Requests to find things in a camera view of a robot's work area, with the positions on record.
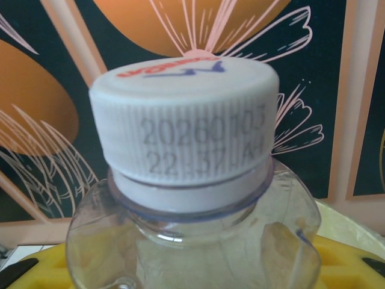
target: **bottle neck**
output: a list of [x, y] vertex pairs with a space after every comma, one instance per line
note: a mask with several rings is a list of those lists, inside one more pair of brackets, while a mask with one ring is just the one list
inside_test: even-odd
[[248, 208], [273, 179], [271, 156], [233, 179], [194, 187], [162, 187], [129, 179], [113, 169], [108, 186], [118, 203], [147, 220], [193, 223], [221, 219]]
[[237, 235], [256, 220], [252, 214], [255, 207], [256, 202], [219, 219], [190, 223], [149, 220], [132, 212], [129, 212], [129, 217], [149, 240], [171, 247], [188, 247], [211, 244]]

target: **bottle neck ring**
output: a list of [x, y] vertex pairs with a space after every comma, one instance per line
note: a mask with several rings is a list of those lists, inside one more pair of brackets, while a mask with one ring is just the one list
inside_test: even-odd
[[[108, 186], [117, 202], [141, 218], [191, 223], [220, 219], [252, 206], [270, 186], [273, 174], [274, 162], [269, 155], [253, 170], [216, 184], [159, 187], [128, 179], [110, 169]], [[124, 192], [119, 186], [122, 180]]]

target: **blue logo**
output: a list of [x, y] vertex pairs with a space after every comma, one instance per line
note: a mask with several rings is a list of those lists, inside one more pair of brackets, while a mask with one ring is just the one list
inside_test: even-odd
[[226, 70], [222, 67], [222, 61], [217, 61], [210, 69], [202, 68], [183, 68], [182, 73], [167, 73], [167, 74], [151, 74], [144, 77], [162, 77], [162, 76], [192, 76], [197, 72], [225, 72]]

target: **dark green background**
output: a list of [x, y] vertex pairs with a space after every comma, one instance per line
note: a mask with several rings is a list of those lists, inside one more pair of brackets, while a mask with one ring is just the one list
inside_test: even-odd
[[0, 188], [0, 223], [26, 220], [33, 218]]
[[371, 106], [357, 172], [354, 196], [385, 193], [381, 185], [380, 158], [383, 159], [385, 172], [385, 155], [380, 156], [380, 146], [385, 129], [385, 37], [381, 45], [380, 58], [374, 81]]
[[[163, 57], [139, 47], [122, 35], [92, 0], [76, 0], [76, 3], [108, 69]], [[301, 98], [313, 108], [307, 127], [322, 124], [325, 139], [312, 147], [276, 157], [300, 176], [315, 197], [325, 198], [328, 193], [346, 1], [293, 0], [277, 18], [307, 5], [312, 11], [309, 23], [313, 29], [312, 41], [304, 49], [274, 60], [270, 65], [278, 72], [280, 91], [286, 95], [299, 83], [306, 85]], [[258, 55], [259, 51], [264, 53], [269, 48], [277, 47], [277, 39], [286, 44], [283, 40], [294, 39], [293, 34], [297, 32], [274, 30], [274, 33], [263, 37], [263, 42], [256, 41], [242, 52], [244, 55], [249, 52]]]

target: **yellow container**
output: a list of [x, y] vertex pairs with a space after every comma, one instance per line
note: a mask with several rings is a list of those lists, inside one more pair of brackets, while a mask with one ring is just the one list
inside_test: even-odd
[[[362, 259], [370, 258], [383, 262], [384, 268], [385, 260], [364, 250], [320, 236], [315, 238], [314, 245], [322, 258], [316, 289], [385, 288], [385, 278]], [[75, 289], [66, 267], [64, 244], [32, 254], [25, 259], [28, 258], [37, 258], [38, 263], [8, 289]]]

